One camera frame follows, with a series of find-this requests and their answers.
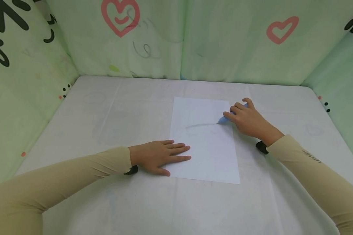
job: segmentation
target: tabletop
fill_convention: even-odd
[[[98,76],[77,80],[17,174],[116,146],[169,139],[176,96],[231,104],[249,97],[269,122],[353,184],[353,154],[307,87]],[[256,149],[259,140],[233,130],[240,185],[141,169],[109,176],[45,212],[43,233],[338,234],[296,178]]]

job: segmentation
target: hand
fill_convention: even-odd
[[[170,176],[170,172],[160,166],[191,159],[191,156],[174,156],[189,149],[185,144],[174,144],[173,140],[153,141],[129,147],[130,162],[132,166],[139,165],[150,173]]]
[[[248,107],[236,102],[230,108],[235,114],[224,112],[224,116],[236,124],[241,133],[260,139],[268,147],[284,136],[256,111],[251,99],[245,98],[242,101],[247,102]]]

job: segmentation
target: pink heart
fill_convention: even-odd
[[[132,20],[132,22],[125,27],[122,31],[119,31],[119,29],[112,23],[111,19],[108,17],[107,14],[107,6],[109,3],[114,3],[118,13],[122,13],[124,8],[127,5],[130,5],[134,8],[135,10],[135,17]],[[119,37],[123,37],[125,34],[127,34],[128,32],[130,32],[131,30],[133,30],[140,19],[140,9],[139,9],[139,5],[137,5],[137,2],[135,0],[122,0],[121,2],[119,2],[119,0],[103,0],[102,4],[101,4],[101,12],[102,12],[102,16],[105,19],[106,24],[111,28],[111,30],[118,35]],[[127,22],[129,19],[128,16],[124,17],[122,20],[118,19],[117,17],[115,17],[115,22],[117,24],[124,24],[125,22]]]
[[[268,26],[268,29],[267,29],[267,37],[274,43],[280,45],[281,43],[283,43],[290,35],[291,33],[295,30],[296,26],[298,25],[298,22],[299,22],[299,18],[297,16],[292,16],[288,19],[286,19],[284,22],[279,22],[279,21],[276,21],[276,22],[273,22],[272,24],[270,24]],[[288,24],[292,24],[292,26],[290,27],[290,29],[288,30],[288,32],[286,32],[286,34],[283,35],[282,38],[279,38],[277,37],[274,33],[273,33],[273,29],[275,27],[283,30],[285,29],[285,27],[288,25]]]

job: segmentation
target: wrist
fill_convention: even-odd
[[[264,132],[263,136],[259,138],[263,143],[269,147],[272,144],[274,144],[276,141],[281,139],[284,136],[284,134],[277,128],[271,125],[271,127]]]
[[[136,146],[128,147],[129,149],[129,158],[132,166],[139,164],[139,154],[137,153]]]

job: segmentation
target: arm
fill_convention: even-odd
[[[295,175],[342,235],[353,235],[353,185],[286,135],[267,148]]]
[[[127,173],[132,165],[169,176],[159,166],[191,158],[172,156],[189,149],[172,143],[154,141],[114,148],[15,176],[0,185],[0,235],[42,234],[43,212],[99,179]]]
[[[353,185],[267,122],[249,98],[243,101],[248,108],[236,103],[230,109],[235,114],[224,112],[224,116],[242,133],[262,140],[333,220],[340,234],[353,235]]]

